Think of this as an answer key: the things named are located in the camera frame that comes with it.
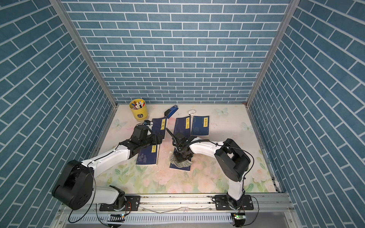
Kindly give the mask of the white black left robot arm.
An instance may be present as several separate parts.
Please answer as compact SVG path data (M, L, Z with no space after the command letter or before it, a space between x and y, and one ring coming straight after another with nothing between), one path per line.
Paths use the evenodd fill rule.
M163 135L153 133L147 125L138 124L130 138L94 158L69 161L51 192L52 196L76 211L89 204L107 204L113 210L125 206L125 192L116 186L99 187L96 178L114 165L127 161L142 149L162 143Z

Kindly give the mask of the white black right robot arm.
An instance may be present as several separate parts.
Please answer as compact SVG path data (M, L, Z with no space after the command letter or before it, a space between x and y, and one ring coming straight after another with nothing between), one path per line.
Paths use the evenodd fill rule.
M178 168L191 166L195 154L215 158L230 181L228 189L230 199L237 203L243 198L244 178L252 161L248 152L242 150L234 140L227 139L224 142L215 142L197 136L178 138L171 135L171 137L175 147L170 159L171 164Z

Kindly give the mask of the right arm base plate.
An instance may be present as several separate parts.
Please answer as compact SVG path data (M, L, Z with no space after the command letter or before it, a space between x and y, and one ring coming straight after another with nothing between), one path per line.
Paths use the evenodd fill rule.
M242 195L239 200L235 200L228 194L215 195L212 197L217 211L237 210L237 211L252 211L254 206L250 195Z

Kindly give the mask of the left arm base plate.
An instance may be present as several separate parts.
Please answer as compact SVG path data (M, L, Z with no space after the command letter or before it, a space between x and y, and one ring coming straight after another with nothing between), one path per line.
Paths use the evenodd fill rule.
M99 210L100 211L138 211L140 205L141 196L139 195L126 195L124 203L122 204L122 208L115 209L112 204L100 204Z

